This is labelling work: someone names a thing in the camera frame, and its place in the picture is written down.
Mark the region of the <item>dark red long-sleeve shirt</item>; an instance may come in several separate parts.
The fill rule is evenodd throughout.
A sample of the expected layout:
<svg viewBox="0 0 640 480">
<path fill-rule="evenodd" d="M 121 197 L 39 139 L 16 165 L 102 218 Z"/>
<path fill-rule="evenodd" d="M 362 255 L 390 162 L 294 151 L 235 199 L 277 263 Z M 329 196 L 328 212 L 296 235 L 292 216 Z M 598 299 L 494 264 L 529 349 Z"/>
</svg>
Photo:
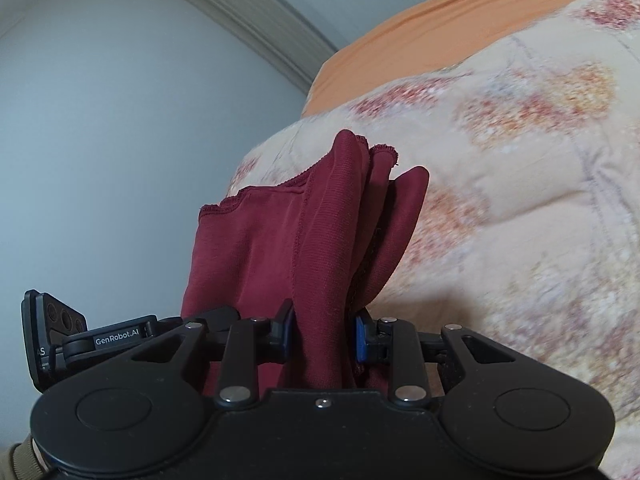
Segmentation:
<svg viewBox="0 0 640 480">
<path fill-rule="evenodd" d="M 271 318 L 292 300 L 302 352 L 261 370 L 263 389 L 355 385 L 347 319 L 400 263 L 430 178 L 423 167 L 393 178 L 397 159 L 343 130 L 302 174 L 201 209 L 182 315 L 231 306 Z"/>
</svg>

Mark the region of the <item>floral beige quilt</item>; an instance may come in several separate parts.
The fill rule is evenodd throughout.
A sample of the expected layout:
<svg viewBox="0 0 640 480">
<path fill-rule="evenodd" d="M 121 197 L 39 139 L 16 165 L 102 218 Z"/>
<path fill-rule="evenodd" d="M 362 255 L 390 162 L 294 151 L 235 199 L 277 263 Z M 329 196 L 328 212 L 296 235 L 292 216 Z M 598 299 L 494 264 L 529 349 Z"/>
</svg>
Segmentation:
<svg viewBox="0 0 640 480">
<path fill-rule="evenodd" d="M 639 474 L 639 0 L 576 0 L 449 70 L 402 78 L 253 148 L 230 183 L 296 176 L 352 130 L 431 175 L 370 304 L 459 323 L 603 393 L 602 463 Z"/>
</svg>

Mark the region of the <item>orange bed sheet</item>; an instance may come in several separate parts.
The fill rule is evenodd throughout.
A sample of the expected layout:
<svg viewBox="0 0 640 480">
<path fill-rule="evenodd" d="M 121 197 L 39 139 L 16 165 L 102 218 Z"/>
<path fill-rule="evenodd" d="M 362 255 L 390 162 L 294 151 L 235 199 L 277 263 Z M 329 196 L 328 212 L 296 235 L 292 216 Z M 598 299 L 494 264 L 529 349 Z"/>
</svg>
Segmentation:
<svg viewBox="0 0 640 480">
<path fill-rule="evenodd" d="M 456 65 L 575 0 L 426 0 L 339 50 L 321 67 L 303 115 L 387 84 Z"/>
</svg>

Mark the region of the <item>beige left curtain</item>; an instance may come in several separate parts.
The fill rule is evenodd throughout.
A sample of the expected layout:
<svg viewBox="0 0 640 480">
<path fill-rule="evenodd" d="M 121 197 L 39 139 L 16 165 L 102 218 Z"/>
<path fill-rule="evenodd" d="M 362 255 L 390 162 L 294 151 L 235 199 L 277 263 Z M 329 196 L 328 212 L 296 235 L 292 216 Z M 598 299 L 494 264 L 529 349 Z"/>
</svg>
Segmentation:
<svg viewBox="0 0 640 480">
<path fill-rule="evenodd" d="M 286 0 L 184 0 L 227 29 L 294 86 L 310 91 L 337 47 Z"/>
</svg>

